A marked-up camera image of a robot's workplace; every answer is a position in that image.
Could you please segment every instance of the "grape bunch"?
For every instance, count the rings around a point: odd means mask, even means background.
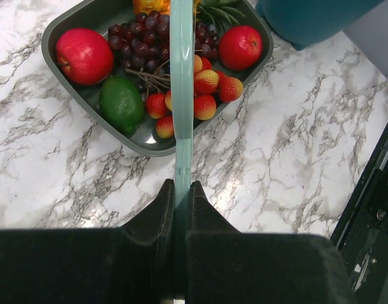
[[[169,27],[169,15],[138,13],[134,20],[108,28],[108,44],[122,68],[154,73],[170,57]]]
[[[195,53],[210,61],[218,59],[219,35],[215,24],[195,23]]]

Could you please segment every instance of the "fruit tray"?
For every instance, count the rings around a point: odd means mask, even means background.
[[[268,26],[261,19],[253,7],[241,0],[235,4],[235,8],[240,10],[246,17],[240,18],[241,25],[250,25],[261,35],[263,41],[262,55],[258,62],[252,67],[242,72],[232,72],[225,69],[218,61],[213,64],[213,69],[224,72],[227,76],[236,77],[246,86],[263,68],[270,59],[273,51],[273,40],[269,33]],[[134,18],[133,5],[131,0],[85,0],[68,10],[55,20],[53,20],[42,37],[42,53],[44,59],[55,77],[70,95],[109,133],[115,136],[120,142],[130,149],[147,156],[165,156],[173,154],[176,150],[176,139],[170,137],[161,139],[155,132],[156,121],[145,113],[143,122],[139,125],[133,134],[123,134],[111,126],[100,113],[99,93],[102,84],[93,86],[81,86],[67,80],[56,65],[55,45],[60,36],[67,30],[82,27],[92,29],[101,35],[107,35],[108,26],[113,23],[121,24]],[[126,75],[121,67],[116,67],[112,75],[130,77]],[[227,103],[221,103],[217,100],[217,110],[214,118],[220,114],[227,106]],[[212,120],[193,121],[194,136],[199,133]]]

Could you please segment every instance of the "gray wall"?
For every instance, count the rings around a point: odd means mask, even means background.
[[[388,78],[388,0],[344,32]]]

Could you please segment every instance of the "grape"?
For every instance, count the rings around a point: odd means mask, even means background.
[[[153,74],[155,70],[157,69],[157,61],[154,59],[151,59],[149,61],[146,61],[145,66],[143,67],[146,72]]]
[[[145,27],[147,30],[156,30],[158,21],[155,17],[149,16],[146,18]]]
[[[122,67],[123,68],[132,68],[132,61],[130,59],[122,60]]]
[[[167,73],[166,67],[165,66],[160,67],[159,70],[158,70],[158,73],[159,74],[166,74]]]
[[[131,25],[131,32],[136,37],[140,37],[145,32],[145,27],[140,23],[134,23]]]
[[[169,15],[161,15],[158,18],[158,21],[159,22],[170,22],[170,16]]]
[[[200,42],[200,39],[198,38],[195,38],[195,49],[196,50],[201,49],[201,42]]]
[[[122,46],[122,39],[119,36],[110,36],[108,38],[108,45],[112,51],[118,51]]]
[[[140,58],[140,57],[137,57],[135,54],[132,55],[132,65],[135,67],[135,68],[141,68],[143,67],[143,65],[145,64],[145,59],[143,58]]]
[[[215,46],[218,46],[219,45],[219,36],[218,34],[216,34],[213,38],[212,38],[212,41],[214,43]]]
[[[201,45],[201,57],[211,58],[212,57],[212,49],[208,44]]]
[[[205,27],[205,30],[207,31],[208,35],[210,35],[211,37],[214,37],[216,34],[217,34],[217,27],[215,26],[215,24],[208,24],[206,27]]]
[[[114,23],[113,25],[108,27],[108,36],[113,36],[113,35],[119,36],[120,30],[121,30],[121,28],[120,28],[119,24]]]
[[[144,81],[139,81],[139,82],[136,84],[136,88],[138,89],[138,92],[139,92],[139,93],[143,93],[143,92],[146,92],[146,90],[148,89],[148,86],[146,85],[146,82],[144,82]]]
[[[207,37],[205,38],[204,40],[204,44],[208,44],[209,46],[213,46],[214,45],[214,41],[212,41],[212,38],[211,37]]]
[[[210,58],[211,60],[217,60],[218,59],[218,51],[216,48],[212,48],[212,56]]]
[[[135,46],[136,46],[139,42],[140,42],[140,40],[139,40],[138,38],[132,39],[132,41],[131,41],[131,46],[132,46],[132,48],[134,49]]]
[[[151,30],[148,30],[143,35],[143,42],[146,43],[148,46],[154,46],[157,42],[157,34]]]
[[[145,102],[146,99],[148,99],[148,95],[146,94],[146,92],[141,93],[141,99],[142,99],[142,102]]]
[[[137,45],[135,45],[134,51],[136,56],[145,58],[149,54],[149,47],[146,43],[139,42]]]
[[[124,38],[127,41],[131,41],[133,39],[133,34],[129,27],[125,27],[122,29],[122,38]]]
[[[150,46],[147,58],[156,58],[157,55],[158,55],[158,47],[157,46]]]
[[[200,39],[201,43],[204,43],[205,38],[207,38],[208,34],[207,31],[204,30],[203,28],[199,28],[198,30],[195,31],[195,37]]]
[[[146,18],[148,18],[148,14],[146,14],[146,13],[144,13],[144,12],[138,13],[138,14],[135,16],[136,22],[139,22],[139,23],[142,23],[142,24],[145,23]]]
[[[156,31],[161,36],[161,38],[168,38],[168,36],[170,34],[170,23],[169,22],[160,22],[157,25]]]
[[[149,13],[149,16],[150,16],[150,17],[154,17],[154,18],[157,19],[158,17],[160,17],[160,12],[154,9],[153,11],[151,11],[151,12]]]
[[[170,52],[169,52],[169,48],[168,47],[163,47],[161,50],[160,50],[160,53],[159,53],[159,58],[163,61],[166,61],[170,58]]]
[[[202,29],[204,27],[204,23],[198,21],[195,23],[195,29]]]
[[[133,55],[133,48],[127,42],[124,42],[119,52],[123,59],[128,59]]]
[[[129,28],[128,23],[123,23],[123,24],[120,25],[121,31],[124,30],[124,29],[128,29],[128,28]]]

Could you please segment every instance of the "teal object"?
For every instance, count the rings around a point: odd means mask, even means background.
[[[191,186],[194,120],[194,19],[190,1],[171,0],[170,9],[170,85],[173,100],[173,125],[176,138],[174,197],[174,288],[175,298],[186,290],[186,226],[188,195]]]
[[[296,50],[324,41],[384,0],[258,0],[256,11]]]

